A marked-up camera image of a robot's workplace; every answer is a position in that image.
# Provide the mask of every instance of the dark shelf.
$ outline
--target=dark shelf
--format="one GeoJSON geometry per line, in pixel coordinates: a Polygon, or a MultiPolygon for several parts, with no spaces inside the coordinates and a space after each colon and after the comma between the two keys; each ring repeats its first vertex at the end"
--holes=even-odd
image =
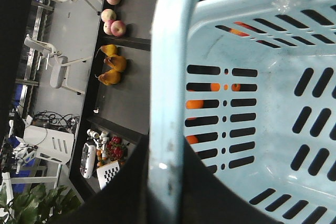
{"type": "Polygon", "coordinates": [[[150,39],[141,39],[141,38],[132,38],[132,37],[122,37],[117,38],[113,36],[104,36],[102,40],[106,44],[115,44],[117,46],[130,47],[145,51],[151,50],[151,40],[150,39]]]}
{"type": "Polygon", "coordinates": [[[113,123],[111,121],[108,121],[96,115],[89,116],[87,118],[87,121],[89,121],[90,123],[92,123],[98,128],[101,128],[106,131],[113,132],[116,135],[119,135],[120,137],[124,138],[128,142],[131,142],[132,144],[137,144],[140,138],[143,137],[142,134],[136,131],[133,131],[123,126],[117,125],[116,123],[113,123]]]}

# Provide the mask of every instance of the white device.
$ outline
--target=white device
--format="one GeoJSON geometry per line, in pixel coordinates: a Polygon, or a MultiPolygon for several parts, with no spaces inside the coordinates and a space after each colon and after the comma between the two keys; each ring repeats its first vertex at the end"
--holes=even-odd
{"type": "Polygon", "coordinates": [[[97,148],[94,142],[88,141],[83,146],[82,159],[80,161],[80,173],[84,178],[92,176],[95,167],[97,148]]]}

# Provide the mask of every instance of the basket handle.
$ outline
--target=basket handle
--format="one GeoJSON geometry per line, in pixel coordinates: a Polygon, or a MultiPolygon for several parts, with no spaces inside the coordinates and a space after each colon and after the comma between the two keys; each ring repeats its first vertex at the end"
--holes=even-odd
{"type": "Polygon", "coordinates": [[[186,45],[198,0],[157,0],[152,24],[149,218],[176,224],[183,181],[186,45]]]}

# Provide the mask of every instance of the orange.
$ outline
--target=orange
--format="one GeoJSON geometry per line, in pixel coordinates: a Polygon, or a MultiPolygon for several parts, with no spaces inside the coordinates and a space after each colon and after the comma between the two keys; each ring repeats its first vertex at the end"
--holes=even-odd
{"type": "Polygon", "coordinates": [[[221,85],[219,83],[211,83],[210,88],[211,88],[211,91],[219,91],[221,88],[221,85]]]}
{"type": "Polygon", "coordinates": [[[189,144],[197,144],[199,143],[198,138],[195,135],[191,135],[191,136],[186,136],[185,137],[188,141],[189,144]]]}
{"type": "Polygon", "coordinates": [[[253,27],[251,27],[251,26],[249,26],[249,25],[247,25],[247,24],[245,24],[245,23],[243,23],[243,22],[240,22],[240,21],[236,21],[236,22],[234,22],[236,25],[238,25],[238,26],[242,26],[242,27],[245,27],[245,28],[247,28],[247,29],[250,29],[250,30],[253,30],[253,31],[255,31],[255,29],[253,28],[253,27]]]}
{"type": "Polygon", "coordinates": [[[240,91],[240,84],[234,83],[231,86],[232,91],[240,91]]]}
{"type": "Polygon", "coordinates": [[[204,100],[189,100],[185,103],[187,109],[201,109],[203,108],[204,100]]]}
{"type": "Polygon", "coordinates": [[[241,36],[241,37],[249,36],[249,34],[246,34],[246,33],[242,32],[242,31],[239,31],[239,30],[233,29],[233,28],[231,28],[230,33],[238,35],[238,36],[241,36]]]}

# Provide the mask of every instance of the black surface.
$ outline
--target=black surface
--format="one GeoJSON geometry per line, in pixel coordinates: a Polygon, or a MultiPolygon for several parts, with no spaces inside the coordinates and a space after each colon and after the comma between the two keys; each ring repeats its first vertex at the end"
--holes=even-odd
{"type": "MultiPolygon", "coordinates": [[[[111,6],[108,5],[107,3],[104,3],[103,9],[105,8],[111,8],[111,6]]],[[[130,47],[130,48],[135,48],[135,49],[141,49],[145,51],[150,50],[150,40],[142,39],[142,38],[132,38],[132,37],[112,39],[112,36],[107,36],[102,31],[102,23],[101,23],[100,29],[98,31],[98,39],[97,39],[95,51],[97,51],[100,46],[110,44],[110,43],[115,43],[115,45],[125,46],[125,47],[130,47]]],[[[102,73],[102,70],[103,70],[103,61],[101,60],[100,56],[97,56],[97,58],[93,60],[91,71],[90,71],[88,88],[87,88],[86,97],[85,97],[85,101],[84,101],[83,108],[82,108],[82,116],[81,116],[81,121],[79,124],[76,144],[73,149],[74,153],[72,157],[72,163],[71,163],[70,174],[69,174],[69,178],[71,182],[74,184],[76,190],[78,191],[78,193],[80,194],[80,196],[83,198],[84,201],[88,200],[95,194],[95,192],[90,187],[90,185],[81,176],[79,168],[80,168],[80,160],[81,160],[81,155],[82,155],[82,147],[87,139],[87,134],[86,134],[87,129],[90,129],[92,126],[95,126],[94,124],[89,122],[87,119],[93,116],[93,110],[95,109],[95,105],[97,101],[97,94],[98,94],[99,85],[100,85],[100,82],[97,80],[97,78],[95,78],[95,75],[102,73]]],[[[103,125],[101,126],[112,127],[113,129],[115,129],[115,126],[116,126],[116,124],[113,122],[105,121],[102,124],[103,125]]],[[[134,136],[136,137],[134,139],[131,139],[128,137],[127,138],[129,139],[129,141],[133,140],[134,142],[136,142],[136,140],[139,137],[139,133],[132,135],[132,133],[130,133],[132,131],[121,130],[121,132],[119,132],[118,130],[120,129],[121,128],[118,128],[117,130],[115,130],[115,134],[117,135],[125,134],[126,136],[129,136],[129,137],[134,136]]]]}
{"type": "Polygon", "coordinates": [[[103,36],[102,39],[106,44],[115,44],[117,46],[130,47],[145,51],[151,50],[150,39],[132,38],[132,37],[116,38],[109,35],[103,36]]]}
{"type": "MultiPolygon", "coordinates": [[[[204,166],[185,141],[182,224],[273,224],[277,222],[241,200],[204,166]]],[[[79,210],[55,224],[122,223],[165,224],[170,215],[146,187],[148,138],[114,179],[79,210]]]]}
{"type": "Polygon", "coordinates": [[[139,140],[143,137],[142,134],[136,131],[117,125],[111,121],[108,121],[96,115],[89,116],[87,120],[96,127],[104,129],[108,132],[115,133],[119,137],[124,138],[125,140],[131,142],[132,144],[137,144],[139,140]]]}
{"type": "Polygon", "coordinates": [[[1,0],[0,22],[0,146],[8,125],[16,71],[32,0],[1,0]]]}

